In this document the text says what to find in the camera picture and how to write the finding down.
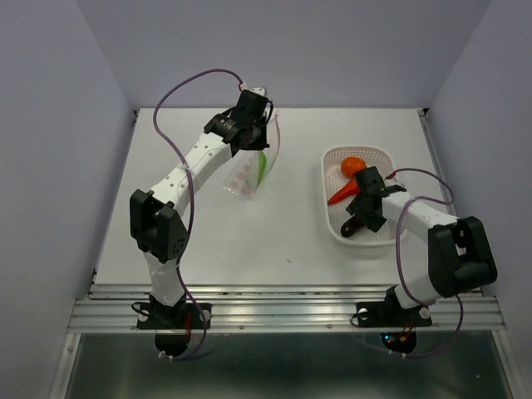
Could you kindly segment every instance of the white wall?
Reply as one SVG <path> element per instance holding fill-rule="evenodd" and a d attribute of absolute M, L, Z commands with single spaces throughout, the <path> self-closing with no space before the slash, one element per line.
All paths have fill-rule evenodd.
<path fill-rule="evenodd" d="M 0 54 L 0 397 L 47 397 L 131 110 L 73 0 L 3 0 Z"/>
<path fill-rule="evenodd" d="M 485 222 L 500 300 L 532 384 L 532 2 L 495 0 L 429 112 L 456 208 Z"/>
<path fill-rule="evenodd" d="M 212 67 L 280 106 L 427 106 L 488 0 L 77 0 L 134 107 Z M 208 77 L 167 106 L 227 105 Z"/>

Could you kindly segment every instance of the plastic basket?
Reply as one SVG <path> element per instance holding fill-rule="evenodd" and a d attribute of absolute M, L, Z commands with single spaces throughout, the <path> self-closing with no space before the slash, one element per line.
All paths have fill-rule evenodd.
<path fill-rule="evenodd" d="M 381 176 L 387 176 L 393 172 L 390 156 L 378 148 L 346 146 L 332 148 L 325 152 L 322 161 L 323 203 L 329 231 L 336 240 L 345 245 L 362 247 L 393 244 L 397 224 L 390 220 L 376 233 L 363 227 L 352 237 L 345 238 L 340 235 L 340 228 L 351 218 L 346 208 L 354 197 L 346 198 L 344 201 L 333 205 L 327 205 L 327 201 L 348 182 L 348 179 L 340 171 L 340 164 L 348 156 L 362 158 L 368 167 L 376 166 Z"/>

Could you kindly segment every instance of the plastic bag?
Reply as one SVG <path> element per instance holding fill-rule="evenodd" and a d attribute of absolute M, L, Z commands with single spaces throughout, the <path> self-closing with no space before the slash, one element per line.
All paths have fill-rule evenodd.
<path fill-rule="evenodd" d="M 224 189 L 235 195 L 249 197 L 264 183 L 273 168 L 281 145 L 278 111 L 268 123 L 267 129 L 269 148 L 261 151 L 240 151 L 234 159 L 233 169 L 222 181 Z"/>

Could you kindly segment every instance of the orange fruit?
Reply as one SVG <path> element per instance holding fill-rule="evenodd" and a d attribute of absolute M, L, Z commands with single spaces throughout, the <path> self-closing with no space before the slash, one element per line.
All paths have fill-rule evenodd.
<path fill-rule="evenodd" d="M 359 170 L 366 169 L 366 162 L 363 159 L 357 158 L 356 156 L 350 156 L 342 161 L 340 169 L 344 176 L 352 179 L 353 175 Z"/>

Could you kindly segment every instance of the white table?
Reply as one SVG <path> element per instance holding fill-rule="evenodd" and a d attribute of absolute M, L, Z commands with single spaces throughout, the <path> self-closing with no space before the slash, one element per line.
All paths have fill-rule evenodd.
<path fill-rule="evenodd" d="M 187 152 L 220 110 L 167 109 L 162 130 Z M 142 253 L 129 232 L 129 198 L 147 191 L 177 163 L 155 133 L 151 109 L 140 111 L 98 265 L 96 284 L 149 284 Z M 378 147 L 394 166 L 434 171 L 416 110 L 281 109 L 281 151 L 252 199 L 220 187 L 231 169 L 218 170 L 196 195 L 195 227 L 181 262 L 195 284 L 394 284 L 393 246 L 352 249 L 338 244 L 325 225 L 320 162 L 340 145 Z M 414 195 L 441 198 L 429 177 L 401 174 Z M 184 217 L 187 225 L 188 216 Z M 401 241 L 406 276 L 426 268 L 426 246 L 413 234 Z"/>

